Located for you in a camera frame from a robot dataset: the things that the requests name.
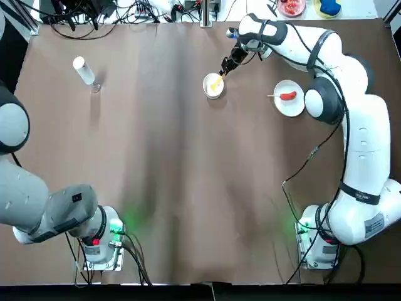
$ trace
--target white bowl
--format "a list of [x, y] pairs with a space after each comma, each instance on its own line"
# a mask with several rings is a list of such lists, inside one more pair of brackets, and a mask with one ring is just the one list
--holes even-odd
[[[282, 100], [280, 94], [296, 92], [292, 100]], [[282, 80], [276, 85], [273, 92], [276, 108], [285, 116], [295, 117], [302, 113], [305, 108], [304, 93], [302, 88], [292, 80]]]
[[216, 91], [213, 91], [211, 87], [211, 85], [215, 83], [219, 78], [220, 75], [218, 75], [217, 73], [209, 73], [203, 79], [203, 91], [205, 91], [207, 98], [217, 99], [220, 97], [220, 94], [223, 92], [224, 89], [224, 80], [222, 79], [220, 81], [220, 83], [216, 87]]

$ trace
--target white cylinder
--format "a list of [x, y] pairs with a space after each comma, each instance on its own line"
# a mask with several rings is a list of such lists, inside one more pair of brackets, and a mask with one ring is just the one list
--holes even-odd
[[46, 183], [0, 156], [0, 224], [32, 230], [48, 202]]
[[92, 85], [95, 82], [95, 75], [82, 56], [77, 56], [74, 59], [73, 66], [87, 85]]
[[23, 143], [29, 132], [26, 112], [15, 103], [0, 106], [0, 142], [16, 147]]
[[323, 99], [319, 92], [314, 89], [306, 92], [305, 107], [308, 113], [314, 118], [318, 118], [323, 113]]

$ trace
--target green light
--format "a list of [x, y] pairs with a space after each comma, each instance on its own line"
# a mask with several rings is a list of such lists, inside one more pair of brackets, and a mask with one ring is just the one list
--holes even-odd
[[301, 218], [301, 219], [299, 220], [299, 222], [301, 223], [301, 224], [299, 225], [299, 231], [302, 232], [302, 233], [308, 232], [308, 231], [309, 231], [309, 228], [307, 228], [307, 227], [309, 227], [310, 221], [311, 221], [310, 218]]
[[114, 233], [112, 241], [121, 241], [121, 234], [124, 233], [124, 225], [122, 221], [116, 218], [110, 220], [110, 232]]
[[132, 204], [125, 205], [122, 210], [122, 219], [124, 220], [125, 226], [128, 232], [136, 232], [146, 222], [146, 214], [143, 213], [145, 210], [142, 206], [136, 206]]

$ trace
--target metal bracket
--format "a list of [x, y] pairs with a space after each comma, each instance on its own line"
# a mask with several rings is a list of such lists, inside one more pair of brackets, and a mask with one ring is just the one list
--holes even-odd
[[16, 0], [9, 0], [8, 2], [25, 22], [26, 27], [30, 29], [31, 36], [37, 36], [39, 34], [39, 25], [32, 17], [31, 12], [28, 11], [25, 6], [18, 3]]
[[212, 27], [212, 20], [210, 18], [210, 0], [202, 1], [202, 17], [199, 21], [199, 25], [201, 28], [210, 28]]
[[389, 25], [391, 21], [397, 16], [397, 14], [401, 11], [401, 1], [397, 0], [388, 13], [384, 16], [383, 20], [386, 25]]
[[123, 267], [124, 249], [115, 248], [112, 259], [108, 263], [88, 262], [89, 271], [121, 271]]
[[[298, 264], [299, 264], [300, 261], [303, 259], [306, 250], [303, 248], [301, 235], [298, 234], [300, 229], [298, 228], [297, 222], [294, 223], [294, 227], [295, 227], [296, 248], [297, 248], [297, 252], [298, 252]], [[308, 264], [307, 264], [306, 258], [305, 258], [305, 260], [302, 261], [300, 267], [304, 268], [304, 269], [308, 269]]]

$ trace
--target red sausage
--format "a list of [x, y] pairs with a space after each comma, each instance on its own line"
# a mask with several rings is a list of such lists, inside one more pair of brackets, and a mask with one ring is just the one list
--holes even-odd
[[296, 96], [296, 92], [295, 91], [292, 91], [291, 93], [282, 93], [282, 94], [280, 94], [280, 98], [282, 100], [292, 100], [292, 99], [295, 98], [295, 96]]

